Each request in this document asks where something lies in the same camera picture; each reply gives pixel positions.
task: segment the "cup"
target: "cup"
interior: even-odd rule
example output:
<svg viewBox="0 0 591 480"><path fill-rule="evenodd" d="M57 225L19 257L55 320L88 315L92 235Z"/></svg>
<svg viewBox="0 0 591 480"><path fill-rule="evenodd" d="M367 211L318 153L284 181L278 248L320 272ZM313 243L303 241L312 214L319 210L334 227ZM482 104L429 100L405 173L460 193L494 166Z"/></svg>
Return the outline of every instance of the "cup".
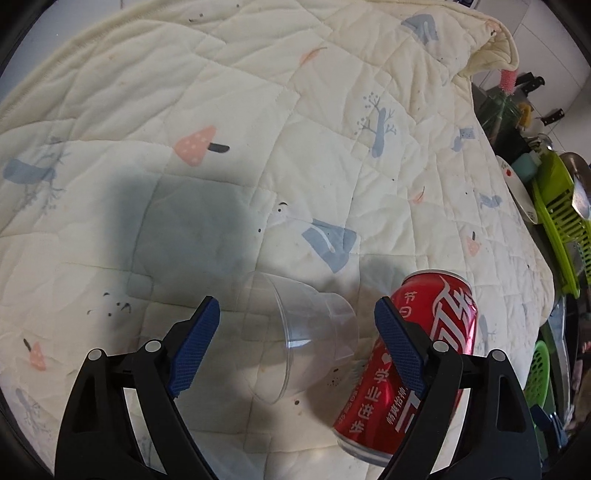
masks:
<svg viewBox="0 0 591 480"><path fill-rule="evenodd" d="M306 390L347 363L359 342L355 312L343 297L289 278L249 273L236 311L242 313L237 367L268 404Z"/></svg>

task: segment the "coca-cola can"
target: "coca-cola can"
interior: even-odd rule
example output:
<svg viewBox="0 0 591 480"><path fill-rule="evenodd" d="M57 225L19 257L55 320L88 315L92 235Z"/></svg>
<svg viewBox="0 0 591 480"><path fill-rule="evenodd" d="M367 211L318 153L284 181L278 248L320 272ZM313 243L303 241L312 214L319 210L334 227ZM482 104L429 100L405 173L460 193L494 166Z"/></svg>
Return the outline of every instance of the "coca-cola can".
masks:
<svg viewBox="0 0 591 480"><path fill-rule="evenodd" d="M462 277L422 270L405 278L391 298L400 315L418 323L431 340L443 340L458 353L473 353L478 309ZM456 407L460 395L458 392ZM347 453L386 466L402 444L420 403L402 384L384 342L378 338L333 431Z"/></svg>

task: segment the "can lid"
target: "can lid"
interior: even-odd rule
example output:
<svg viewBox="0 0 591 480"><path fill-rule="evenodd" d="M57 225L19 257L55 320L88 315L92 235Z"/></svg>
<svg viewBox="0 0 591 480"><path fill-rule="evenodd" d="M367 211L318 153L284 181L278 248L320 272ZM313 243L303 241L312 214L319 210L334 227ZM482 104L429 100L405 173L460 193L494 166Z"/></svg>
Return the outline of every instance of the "can lid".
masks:
<svg viewBox="0 0 591 480"><path fill-rule="evenodd" d="M417 272L413 272L413 273L411 273L410 275L408 275L408 276L406 276L406 277L404 278L404 280L402 281L402 284L404 285L404 283L405 283L405 282L406 282L406 281L407 281L409 278L411 278L411 277L416 277L417 275L422 275L422 274L424 274L424 273L439 273L439 274L442 274L442 275L448 275L448 276L450 276L450 277L457 278L458 280L460 280L460 281L464 282L464 283L466 284L466 287L468 287L468 288L469 288L469 290L470 290L470 293L472 293L472 287L470 286L470 284L468 283L468 281L467 281L467 280L466 280L464 277L461 277L461 276L460 276L460 275L458 275L457 273L453 273L453 272L450 272L450 271L447 271L447 270L437 270L437 269L433 269L433 268L432 268L432 269L427 269L427 270L419 270L419 271L417 271Z"/></svg>
<svg viewBox="0 0 591 480"><path fill-rule="evenodd" d="M335 429L333 429L333 433L336 435L337 443L345 452L364 462L386 467L392 459L392 453L380 452L379 450L361 445L341 435Z"/></svg>

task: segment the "white plate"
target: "white plate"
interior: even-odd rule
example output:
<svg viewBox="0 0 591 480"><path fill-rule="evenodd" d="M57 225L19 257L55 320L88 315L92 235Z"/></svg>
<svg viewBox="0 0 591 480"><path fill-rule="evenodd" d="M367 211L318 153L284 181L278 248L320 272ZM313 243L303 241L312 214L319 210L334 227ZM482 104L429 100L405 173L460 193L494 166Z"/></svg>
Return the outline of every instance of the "white plate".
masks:
<svg viewBox="0 0 591 480"><path fill-rule="evenodd" d="M503 178L519 209L525 214L526 218L533 224L538 224L538 214L535 211L534 203L531 201L530 194L527 193L525 186L517 173L511 168L505 160L497 155L496 159L503 172Z"/></svg>

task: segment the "mushroom print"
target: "mushroom print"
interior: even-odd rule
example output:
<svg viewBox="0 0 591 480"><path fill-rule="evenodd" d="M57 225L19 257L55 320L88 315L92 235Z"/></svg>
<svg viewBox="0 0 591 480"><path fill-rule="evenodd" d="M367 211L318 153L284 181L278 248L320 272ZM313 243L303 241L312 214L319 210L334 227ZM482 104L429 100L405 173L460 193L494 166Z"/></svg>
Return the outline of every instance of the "mushroom print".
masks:
<svg viewBox="0 0 591 480"><path fill-rule="evenodd" d="M41 352L41 345L39 345L39 342L35 342L33 347L31 347L29 342L27 342L27 339L24 338L22 341L25 343L27 350L29 350L29 363L31 366L40 372L45 371L47 367L45 366L45 358Z"/></svg>
<svg viewBox="0 0 591 480"><path fill-rule="evenodd" d="M480 251L480 243L476 241L476 232L472 232L472 238L466 238L466 243L468 245L468 253L471 257L475 257Z"/></svg>
<svg viewBox="0 0 591 480"><path fill-rule="evenodd" d="M201 165L208 150L216 153L226 153L230 150L227 145L212 143L216 132L217 128L209 126L188 137L181 138L174 146L174 152L187 165L197 167Z"/></svg>

